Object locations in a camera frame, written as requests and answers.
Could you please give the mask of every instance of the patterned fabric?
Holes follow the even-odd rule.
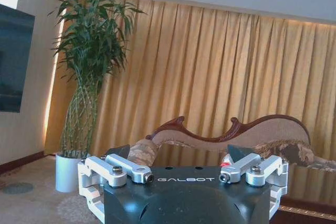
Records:
[[[277,155],[290,164],[299,166],[308,166],[314,162],[311,146],[300,140],[276,140],[259,144],[254,148],[254,152],[265,158]]]
[[[157,152],[158,147],[151,140],[142,139],[131,147],[128,160],[138,165],[152,166]]]
[[[321,157],[315,157],[314,163],[308,165],[308,168],[324,170],[326,172],[336,173],[336,161],[327,160]]]

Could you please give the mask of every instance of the carpet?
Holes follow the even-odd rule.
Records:
[[[55,158],[47,156],[0,175],[0,223],[100,223],[86,199],[55,190]]]

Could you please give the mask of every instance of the black plastic casing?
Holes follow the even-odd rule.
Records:
[[[106,224],[267,224],[270,187],[219,181],[220,167],[152,167],[154,181],[104,185]]]

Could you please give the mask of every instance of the gold curtain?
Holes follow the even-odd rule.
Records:
[[[105,79],[94,154],[132,145],[179,115],[190,131],[210,137],[226,132],[232,116],[246,123],[280,113],[307,126],[317,155],[336,159],[336,26],[119,1],[135,3],[146,15],[136,17],[125,72]],[[75,86],[60,79],[64,72],[56,72],[46,153],[58,151]],[[218,159],[178,148],[167,148],[164,156],[178,164]]]

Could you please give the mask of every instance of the black screen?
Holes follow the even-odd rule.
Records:
[[[20,112],[34,20],[0,5],[0,111]]]

